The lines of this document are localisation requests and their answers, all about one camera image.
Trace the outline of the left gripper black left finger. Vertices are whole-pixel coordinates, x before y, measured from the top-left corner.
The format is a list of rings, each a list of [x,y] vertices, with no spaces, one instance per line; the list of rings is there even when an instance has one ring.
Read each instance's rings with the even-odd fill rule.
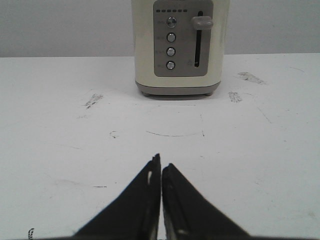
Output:
[[[156,238],[160,205],[161,159],[156,154],[113,202],[73,236]]]

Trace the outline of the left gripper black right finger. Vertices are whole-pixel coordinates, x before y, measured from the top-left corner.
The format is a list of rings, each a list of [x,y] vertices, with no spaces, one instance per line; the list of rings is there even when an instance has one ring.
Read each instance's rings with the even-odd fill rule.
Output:
[[[207,201],[170,163],[162,171],[162,203],[167,237],[248,237]]]

